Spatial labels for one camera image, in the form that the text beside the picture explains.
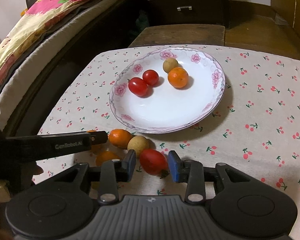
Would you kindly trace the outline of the grey bed mattress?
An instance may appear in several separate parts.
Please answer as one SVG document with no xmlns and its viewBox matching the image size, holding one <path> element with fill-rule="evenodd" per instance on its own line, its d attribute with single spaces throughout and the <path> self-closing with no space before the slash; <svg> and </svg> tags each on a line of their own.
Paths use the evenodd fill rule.
<svg viewBox="0 0 300 240">
<path fill-rule="evenodd" d="M 80 31 L 87 30 L 89 23 L 99 20 L 103 13 L 111 11 L 122 1 L 124 0 L 87 1 L 44 33 L 16 60 L 0 84 L 1 130 L 5 129 L 13 112 L 45 67 L 61 55 L 61 51 Z"/>
</svg>

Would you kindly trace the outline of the cherry print tablecloth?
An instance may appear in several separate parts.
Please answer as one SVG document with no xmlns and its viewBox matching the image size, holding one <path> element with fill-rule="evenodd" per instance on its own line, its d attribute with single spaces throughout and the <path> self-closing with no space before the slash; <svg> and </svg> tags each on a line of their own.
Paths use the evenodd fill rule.
<svg viewBox="0 0 300 240">
<path fill-rule="evenodd" d="M 128 48 L 95 56 L 40 134 L 126 129 L 204 166 L 227 163 L 289 195 L 300 239 L 300 61 L 236 48 Z"/>
</svg>

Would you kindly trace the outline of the dark wooden nightstand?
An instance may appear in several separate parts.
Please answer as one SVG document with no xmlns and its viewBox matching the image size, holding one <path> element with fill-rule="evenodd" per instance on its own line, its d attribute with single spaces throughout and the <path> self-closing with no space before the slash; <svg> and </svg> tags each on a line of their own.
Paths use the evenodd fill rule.
<svg viewBox="0 0 300 240">
<path fill-rule="evenodd" d="M 216 24 L 229 26 L 228 0 L 144 0 L 150 26 Z"/>
</svg>

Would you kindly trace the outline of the orange mandarin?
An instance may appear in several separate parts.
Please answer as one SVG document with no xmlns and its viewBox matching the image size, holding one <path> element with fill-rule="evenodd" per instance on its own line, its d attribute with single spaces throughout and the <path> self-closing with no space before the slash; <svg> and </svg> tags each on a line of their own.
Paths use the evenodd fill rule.
<svg viewBox="0 0 300 240">
<path fill-rule="evenodd" d="M 101 151 L 96 154 L 95 158 L 95 165 L 96 166 L 102 166 L 102 164 L 106 161 L 113 160 L 113 159 L 119 159 L 122 158 L 117 155 L 115 152 L 112 151 Z"/>
<path fill-rule="evenodd" d="M 189 80 L 189 75 L 184 68 L 175 67 L 168 73 L 168 81 L 174 88 L 184 88 Z"/>
<path fill-rule="evenodd" d="M 110 143 L 123 150 L 127 149 L 128 143 L 132 137 L 133 135 L 124 129 L 113 129 L 108 135 Z"/>
<path fill-rule="evenodd" d="M 102 149 L 102 144 L 97 144 L 95 141 L 91 142 L 91 152 L 97 154 Z"/>
</svg>

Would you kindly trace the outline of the colourful floral quilt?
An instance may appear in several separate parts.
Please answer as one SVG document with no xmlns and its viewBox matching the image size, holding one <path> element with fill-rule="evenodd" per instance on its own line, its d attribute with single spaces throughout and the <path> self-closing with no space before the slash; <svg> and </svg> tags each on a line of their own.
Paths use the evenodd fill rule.
<svg viewBox="0 0 300 240">
<path fill-rule="evenodd" d="M 0 44 L 0 84 L 12 65 L 44 33 L 89 0 L 37 0 Z"/>
</svg>

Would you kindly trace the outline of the white floral ceramic plate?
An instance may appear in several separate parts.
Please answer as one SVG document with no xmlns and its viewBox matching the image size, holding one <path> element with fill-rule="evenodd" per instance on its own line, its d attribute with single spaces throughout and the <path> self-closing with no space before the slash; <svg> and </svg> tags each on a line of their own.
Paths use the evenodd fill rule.
<svg viewBox="0 0 300 240">
<path fill-rule="evenodd" d="M 184 88 L 170 85 L 162 64 L 169 56 L 189 74 Z M 128 83 L 149 69 L 159 81 L 149 87 L 146 96 L 133 94 Z M 221 65 L 211 55 L 194 48 L 171 47 L 151 51 L 128 64 L 116 78 L 109 94 L 114 117 L 140 133 L 164 134 L 186 129 L 211 114 L 220 103 L 225 89 Z"/>
</svg>

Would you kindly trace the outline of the tan longan with stem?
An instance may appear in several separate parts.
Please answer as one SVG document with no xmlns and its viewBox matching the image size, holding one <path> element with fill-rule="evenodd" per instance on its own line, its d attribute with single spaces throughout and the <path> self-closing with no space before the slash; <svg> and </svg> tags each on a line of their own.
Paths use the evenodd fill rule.
<svg viewBox="0 0 300 240">
<path fill-rule="evenodd" d="M 166 73 L 169 73 L 172 69 L 178 66 L 179 66 L 178 61 L 172 57 L 167 58 L 162 64 L 162 68 Z"/>
</svg>

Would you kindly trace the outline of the orange mandarin front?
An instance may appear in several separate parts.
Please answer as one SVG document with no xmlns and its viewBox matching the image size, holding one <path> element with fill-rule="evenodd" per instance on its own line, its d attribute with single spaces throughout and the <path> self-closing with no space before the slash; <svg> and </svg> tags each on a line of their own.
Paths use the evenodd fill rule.
<svg viewBox="0 0 300 240">
<path fill-rule="evenodd" d="M 184 68 L 175 67 L 168 73 L 168 81 L 174 88 L 184 88 L 189 80 L 189 75 Z"/>
</svg>

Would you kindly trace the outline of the orange mandarin back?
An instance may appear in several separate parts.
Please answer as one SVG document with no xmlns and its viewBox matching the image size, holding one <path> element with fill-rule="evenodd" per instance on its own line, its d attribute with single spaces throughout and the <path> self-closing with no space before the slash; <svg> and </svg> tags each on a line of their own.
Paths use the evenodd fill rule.
<svg viewBox="0 0 300 240">
<path fill-rule="evenodd" d="M 123 150 L 127 149 L 128 143 L 132 137 L 133 135 L 124 129 L 113 129 L 108 135 L 110 143 Z"/>
</svg>

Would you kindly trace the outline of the dark wooden stool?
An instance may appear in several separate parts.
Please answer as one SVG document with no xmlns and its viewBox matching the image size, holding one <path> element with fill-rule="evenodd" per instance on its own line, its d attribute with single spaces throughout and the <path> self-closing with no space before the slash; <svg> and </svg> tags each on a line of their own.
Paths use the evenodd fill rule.
<svg viewBox="0 0 300 240">
<path fill-rule="evenodd" d="M 223 46 L 225 27 L 213 24 L 172 24 L 145 28 L 130 48 L 174 44 Z"/>
</svg>

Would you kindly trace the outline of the tan longan back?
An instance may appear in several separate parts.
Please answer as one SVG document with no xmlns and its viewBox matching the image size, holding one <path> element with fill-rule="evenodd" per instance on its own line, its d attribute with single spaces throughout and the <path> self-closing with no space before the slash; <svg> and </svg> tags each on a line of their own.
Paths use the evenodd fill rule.
<svg viewBox="0 0 300 240">
<path fill-rule="evenodd" d="M 149 140 L 141 135 L 132 137 L 127 145 L 127 150 L 134 150 L 137 158 L 146 149 L 149 149 Z"/>
</svg>

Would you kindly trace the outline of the round red cherry tomato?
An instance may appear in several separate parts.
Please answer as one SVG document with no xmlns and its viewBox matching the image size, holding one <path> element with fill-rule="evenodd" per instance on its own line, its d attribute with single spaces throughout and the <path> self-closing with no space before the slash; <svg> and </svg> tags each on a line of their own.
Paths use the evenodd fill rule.
<svg viewBox="0 0 300 240">
<path fill-rule="evenodd" d="M 154 86 L 159 81 L 159 75 L 156 71 L 149 69 L 143 73 L 142 79 L 145 81 L 145 83 L 147 83 L 147 85 Z"/>
</svg>

